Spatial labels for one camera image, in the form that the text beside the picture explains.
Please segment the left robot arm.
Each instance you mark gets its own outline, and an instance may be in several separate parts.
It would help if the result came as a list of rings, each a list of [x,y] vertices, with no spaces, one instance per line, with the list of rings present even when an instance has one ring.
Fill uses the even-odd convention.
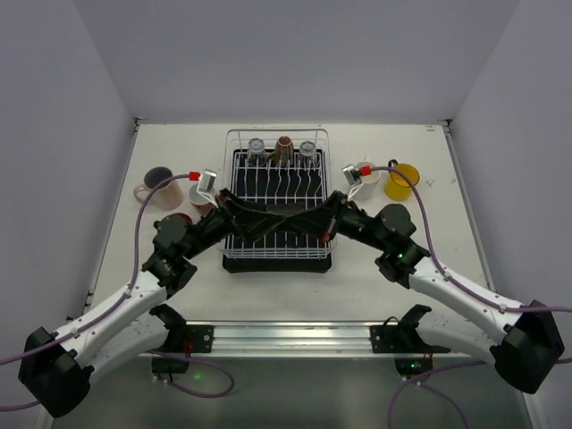
[[[217,208],[198,223],[179,213],[156,222],[153,253],[112,297],[55,332],[40,327],[28,336],[18,378],[51,416],[64,416],[85,399],[96,371],[90,361],[106,343],[187,285],[197,271],[191,258],[230,234],[258,240],[291,213],[227,189],[215,201]]]

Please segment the yellow mug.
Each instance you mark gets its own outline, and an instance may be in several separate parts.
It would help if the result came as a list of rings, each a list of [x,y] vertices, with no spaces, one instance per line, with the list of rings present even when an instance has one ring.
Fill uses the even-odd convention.
[[[394,201],[405,201],[412,193],[411,184],[416,186],[420,181],[420,173],[410,164],[399,163],[395,159],[388,162],[389,178],[385,185],[385,194]]]

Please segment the white faceted mug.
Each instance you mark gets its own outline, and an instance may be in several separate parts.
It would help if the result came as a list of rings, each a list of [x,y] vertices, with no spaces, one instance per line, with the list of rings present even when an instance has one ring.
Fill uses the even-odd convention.
[[[354,190],[350,192],[352,200],[366,201],[370,199],[380,181],[381,171],[372,171],[370,174],[360,178],[361,184],[357,185]]]

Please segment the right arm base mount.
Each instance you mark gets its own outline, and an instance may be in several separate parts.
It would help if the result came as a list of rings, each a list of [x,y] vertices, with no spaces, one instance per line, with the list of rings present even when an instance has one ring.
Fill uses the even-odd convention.
[[[433,348],[421,340],[417,326],[414,315],[404,315],[401,319],[390,316],[382,324],[369,327],[372,351],[393,355],[395,370],[405,379],[433,369]]]

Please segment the light pink mug dark interior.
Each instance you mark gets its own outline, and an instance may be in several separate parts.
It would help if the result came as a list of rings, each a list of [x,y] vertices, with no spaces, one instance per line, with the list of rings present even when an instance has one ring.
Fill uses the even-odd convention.
[[[145,174],[143,183],[133,190],[133,197],[139,203],[149,197],[149,204],[165,211],[174,210],[182,204],[183,193],[173,177],[169,168],[154,167]]]

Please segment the black tumbler cup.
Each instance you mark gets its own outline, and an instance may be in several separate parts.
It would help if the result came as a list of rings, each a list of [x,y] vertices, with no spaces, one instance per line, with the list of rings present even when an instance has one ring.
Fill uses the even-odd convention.
[[[265,211],[272,215],[290,217],[304,213],[306,208],[303,203],[292,203],[284,205],[268,205]]]

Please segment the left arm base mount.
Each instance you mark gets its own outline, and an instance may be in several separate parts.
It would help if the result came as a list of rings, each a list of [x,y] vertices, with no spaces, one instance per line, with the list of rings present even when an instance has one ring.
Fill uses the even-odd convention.
[[[209,324],[184,324],[169,331],[162,346],[157,350],[163,353],[174,353],[186,358],[194,354],[211,352],[214,339],[214,327]],[[155,376],[166,375],[170,381],[176,374],[185,374],[189,362],[175,358],[154,355],[151,360],[151,372]]]

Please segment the pink floral mug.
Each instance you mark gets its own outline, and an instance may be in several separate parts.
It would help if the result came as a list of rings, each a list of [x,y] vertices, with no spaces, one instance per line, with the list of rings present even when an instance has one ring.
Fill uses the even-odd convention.
[[[198,192],[198,185],[194,184],[189,188],[189,202],[196,212],[203,216],[210,212],[215,206],[213,203]]]

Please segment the red mug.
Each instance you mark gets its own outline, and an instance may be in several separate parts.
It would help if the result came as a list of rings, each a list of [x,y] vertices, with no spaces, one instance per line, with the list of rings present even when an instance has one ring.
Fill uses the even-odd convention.
[[[172,220],[172,219],[181,219],[181,220],[184,220],[188,224],[193,224],[191,217],[185,213],[169,214],[168,216],[166,216],[164,218],[165,221],[166,220]]]

